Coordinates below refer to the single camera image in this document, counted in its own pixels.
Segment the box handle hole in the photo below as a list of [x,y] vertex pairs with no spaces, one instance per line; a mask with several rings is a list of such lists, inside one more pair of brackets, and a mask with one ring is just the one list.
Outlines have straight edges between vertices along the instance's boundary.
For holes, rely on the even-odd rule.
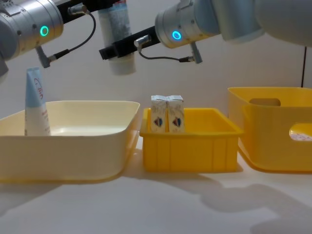
[[281,106],[281,101],[277,98],[253,98],[249,103],[262,106]]

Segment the yellow plastic bin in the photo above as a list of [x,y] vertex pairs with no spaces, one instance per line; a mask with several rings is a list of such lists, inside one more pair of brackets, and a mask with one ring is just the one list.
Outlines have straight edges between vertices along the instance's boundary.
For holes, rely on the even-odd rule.
[[48,102],[51,136],[24,136],[24,111],[0,119],[0,183],[116,178],[136,148],[139,107],[131,101]]
[[229,93],[229,118],[245,132],[239,147],[252,167],[312,172],[311,89],[246,87]]
[[185,133],[152,133],[145,109],[144,167],[149,172],[235,172],[242,131],[217,109],[185,109]]

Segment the blue led ring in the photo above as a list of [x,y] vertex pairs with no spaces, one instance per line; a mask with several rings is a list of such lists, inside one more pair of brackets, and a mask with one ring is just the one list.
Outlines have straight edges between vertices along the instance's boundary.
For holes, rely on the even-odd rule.
[[49,28],[47,26],[42,26],[40,29],[41,36],[45,37],[49,34]]
[[173,32],[172,32],[172,37],[173,37],[173,39],[175,39],[175,40],[181,40],[181,39],[182,39],[182,35],[181,35],[181,33],[178,32],[178,31],[173,31]]

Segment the metal cylinder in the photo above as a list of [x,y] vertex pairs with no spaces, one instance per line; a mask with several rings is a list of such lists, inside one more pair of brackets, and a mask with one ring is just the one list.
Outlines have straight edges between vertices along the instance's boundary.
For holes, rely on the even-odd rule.
[[210,0],[182,0],[157,15],[155,29],[158,39],[169,48],[219,34]]
[[78,15],[78,14],[87,14],[88,12],[88,8],[85,5],[76,5],[76,6],[72,6],[70,8],[68,8],[67,10],[69,15]]
[[45,44],[63,32],[61,14],[51,0],[28,0],[4,9],[6,12],[0,12],[0,52],[4,60]]
[[149,35],[145,35],[135,40],[134,45],[136,48],[140,49],[142,46],[151,41],[151,37]]

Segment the yellow crate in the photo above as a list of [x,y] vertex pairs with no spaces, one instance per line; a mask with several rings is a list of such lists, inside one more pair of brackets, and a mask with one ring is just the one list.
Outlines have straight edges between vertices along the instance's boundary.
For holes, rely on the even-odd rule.
[[144,167],[150,172],[235,172],[242,131],[217,109],[185,109],[185,133],[152,133],[145,109]]
[[306,88],[229,88],[229,118],[245,134],[239,144],[246,161],[269,172],[311,173],[312,90]]

